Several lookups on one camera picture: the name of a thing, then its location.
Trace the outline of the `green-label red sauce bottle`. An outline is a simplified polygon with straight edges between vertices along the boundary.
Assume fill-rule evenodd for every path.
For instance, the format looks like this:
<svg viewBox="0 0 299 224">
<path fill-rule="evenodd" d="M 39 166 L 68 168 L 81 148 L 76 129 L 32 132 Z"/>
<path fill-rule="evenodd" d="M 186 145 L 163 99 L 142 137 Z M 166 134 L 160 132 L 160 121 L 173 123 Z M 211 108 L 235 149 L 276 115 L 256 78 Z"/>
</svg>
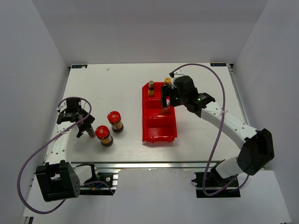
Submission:
<svg viewBox="0 0 299 224">
<path fill-rule="evenodd" d="M 171 78 L 170 77 L 166 77 L 164 79 L 164 86 L 171 86 L 172 83 L 171 83 Z"/>
</svg>

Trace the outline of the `small dark pepper shaker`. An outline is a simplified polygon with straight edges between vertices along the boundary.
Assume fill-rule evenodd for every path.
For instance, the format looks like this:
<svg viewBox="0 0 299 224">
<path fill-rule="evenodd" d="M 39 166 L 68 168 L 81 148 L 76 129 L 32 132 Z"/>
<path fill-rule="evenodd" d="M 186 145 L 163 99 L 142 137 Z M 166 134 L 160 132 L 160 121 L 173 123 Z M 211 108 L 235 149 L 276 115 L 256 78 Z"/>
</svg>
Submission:
<svg viewBox="0 0 299 224">
<path fill-rule="evenodd" d="M 86 132 L 87 132 L 87 134 L 89 135 L 90 138 L 95 138 L 96 137 L 95 131 L 94 131 L 92 126 L 89 126 L 86 129 Z"/>
</svg>

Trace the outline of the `yellow-label brown sauce bottle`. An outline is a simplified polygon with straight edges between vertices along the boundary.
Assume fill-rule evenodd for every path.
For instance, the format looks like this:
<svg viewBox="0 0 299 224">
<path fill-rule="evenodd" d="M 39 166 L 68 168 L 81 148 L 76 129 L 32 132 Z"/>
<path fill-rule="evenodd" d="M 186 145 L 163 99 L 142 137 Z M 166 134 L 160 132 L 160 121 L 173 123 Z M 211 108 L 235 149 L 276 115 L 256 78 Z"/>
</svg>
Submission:
<svg viewBox="0 0 299 224">
<path fill-rule="evenodd" d="M 153 97 L 155 95 L 155 82 L 150 80 L 148 82 L 148 96 Z"/>
</svg>

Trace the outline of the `pink-lidded spice jar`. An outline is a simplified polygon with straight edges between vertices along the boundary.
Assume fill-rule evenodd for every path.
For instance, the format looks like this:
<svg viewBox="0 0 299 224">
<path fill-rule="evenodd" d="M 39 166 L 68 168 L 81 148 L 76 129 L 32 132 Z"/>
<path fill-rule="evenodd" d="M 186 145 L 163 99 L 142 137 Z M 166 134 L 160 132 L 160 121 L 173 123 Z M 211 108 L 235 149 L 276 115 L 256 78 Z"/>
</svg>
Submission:
<svg viewBox="0 0 299 224">
<path fill-rule="evenodd" d="M 166 107 L 160 110 L 160 115 L 168 115 L 170 113 L 170 100 L 166 99 Z"/>
</svg>

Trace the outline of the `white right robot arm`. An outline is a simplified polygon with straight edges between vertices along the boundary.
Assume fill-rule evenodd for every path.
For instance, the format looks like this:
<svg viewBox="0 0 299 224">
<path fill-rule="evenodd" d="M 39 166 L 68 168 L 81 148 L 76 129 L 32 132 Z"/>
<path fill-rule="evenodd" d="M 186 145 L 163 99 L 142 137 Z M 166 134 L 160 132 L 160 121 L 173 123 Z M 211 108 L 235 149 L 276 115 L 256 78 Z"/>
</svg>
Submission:
<svg viewBox="0 0 299 224">
<path fill-rule="evenodd" d="M 212 168 L 211 181 L 222 186 L 228 178 L 240 173 L 255 175 L 274 158 L 272 134 L 267 129 L 257 130 L 225 112 L 207 93 L 199 93 L 189 76 L 174 79 L 172 85 L 161 88 L 162 107 L 183 105 L 189 112 L 213 124 L 227 135 L 240 153 L 223 160 Z"/>
</svg>

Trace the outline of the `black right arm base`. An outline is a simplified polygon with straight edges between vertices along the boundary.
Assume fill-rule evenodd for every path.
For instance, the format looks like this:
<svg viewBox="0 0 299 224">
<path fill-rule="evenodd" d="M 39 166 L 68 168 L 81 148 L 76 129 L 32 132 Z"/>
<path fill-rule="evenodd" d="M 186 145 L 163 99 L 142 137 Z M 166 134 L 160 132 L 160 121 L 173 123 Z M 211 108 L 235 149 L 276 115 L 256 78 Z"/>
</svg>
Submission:
<svg viewBox="0 0 299 224">
<path fill-rule="evenodd" d="M 240 190 L 236 189 L 239 187 L 239 182 L 237 180 L 237 178 L 229 177 L 224 179 L 223 181 L 212 181 L 210 179 L 210 172 L 207 173 L 206 177 L 206 184 L 205 184 L 205 188 L 206 188 L 206 192 L 211 194 L 219 189 L 221 189 L 222 187 L 224 187 L 226 184 L 228 184 L 231 180 L 234 180 L 227 188 L 225 188 L 222 192 L 214 195 L 214 196 L 207 196 L 206 194 L 204 194 L 203 191 L 203 176 L 204 176 L 204 172 L 196 172 L 194 173 L 194 178 L 191 180 L 191 183 L 193 186 L 195 186 L 196 188 L 196 197 L 197 198 L 239 198 L 241 197 L 240 194 Z"/>
</svg>

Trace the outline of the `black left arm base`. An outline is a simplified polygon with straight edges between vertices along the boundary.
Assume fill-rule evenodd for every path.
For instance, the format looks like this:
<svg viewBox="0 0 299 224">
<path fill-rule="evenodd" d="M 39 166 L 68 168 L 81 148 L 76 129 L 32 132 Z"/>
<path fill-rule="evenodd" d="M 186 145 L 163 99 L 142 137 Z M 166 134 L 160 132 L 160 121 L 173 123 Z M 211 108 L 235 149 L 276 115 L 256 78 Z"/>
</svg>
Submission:
<svg viewBox="0 0 299 224">
<path fill-rule="evenodd" d="M 112 196 L 117 188 L 118 170 L 101 168 L 94 163 L 73 166 L 80 182 L 80 196 Z"/>
</svg>

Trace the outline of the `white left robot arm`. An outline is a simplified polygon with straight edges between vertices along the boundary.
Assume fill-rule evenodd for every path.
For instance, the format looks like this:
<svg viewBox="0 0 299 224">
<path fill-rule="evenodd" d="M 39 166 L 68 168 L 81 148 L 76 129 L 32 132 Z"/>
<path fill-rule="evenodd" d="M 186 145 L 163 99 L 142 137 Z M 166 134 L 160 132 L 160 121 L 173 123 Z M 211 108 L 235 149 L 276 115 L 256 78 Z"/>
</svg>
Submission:
<svg viewBox="0 0 299 224">
<path fill-rule="evenodd" d="M 36 169 L 36 177 L 46 202 L 76 198 L 82 186 L 94 186 L 99 175 L 93 163 L 73 168 L 71 154 L 76 138 L 87 133 L 94 138 L 92 123 L 95 118 L 81 106 L 81 98 L 69 97 L 58 106 L 57 132 L 60 134 L 50 147 L 45 163 Z"/>
</svg>

